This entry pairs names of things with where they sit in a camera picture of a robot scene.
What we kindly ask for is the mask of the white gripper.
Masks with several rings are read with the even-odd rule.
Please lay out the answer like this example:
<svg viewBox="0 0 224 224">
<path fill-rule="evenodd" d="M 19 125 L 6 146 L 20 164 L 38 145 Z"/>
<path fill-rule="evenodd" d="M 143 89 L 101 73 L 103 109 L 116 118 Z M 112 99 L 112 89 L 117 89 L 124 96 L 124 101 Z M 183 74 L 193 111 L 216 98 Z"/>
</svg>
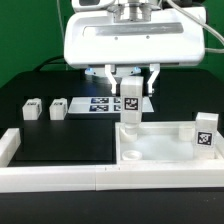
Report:
<svg viewBox="0 0 224 224">
<path fill-rule="evenodd" d="M 112 65 L 149 66 L 148 95 L 160 65 L 191 66 L 204 57 L 203 29 L 175 9 L 154 11 L 149 22 L 116 23 L 107 11 L 80 12 L 67 23 L 64 58 L 72 67 L 105 65 L 116 95 Z"/>
</svg>

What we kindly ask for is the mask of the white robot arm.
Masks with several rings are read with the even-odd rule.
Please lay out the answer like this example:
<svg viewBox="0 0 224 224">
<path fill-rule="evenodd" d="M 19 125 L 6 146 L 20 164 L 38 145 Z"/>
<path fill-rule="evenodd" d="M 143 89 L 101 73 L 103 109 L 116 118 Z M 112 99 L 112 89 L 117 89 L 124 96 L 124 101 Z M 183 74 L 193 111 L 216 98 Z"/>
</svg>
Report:
<svg viewBox="0 0 224 224">
<path fill-rule="evenodd" d="M 64 58 L 101 67 L 111 84 L 118 67 L 149 67 L 148 92 L 162 66 L 195 66 L 205 55 L 206 10 L 161 8 L 157 0 L 71 0 Z"/>
</svg>

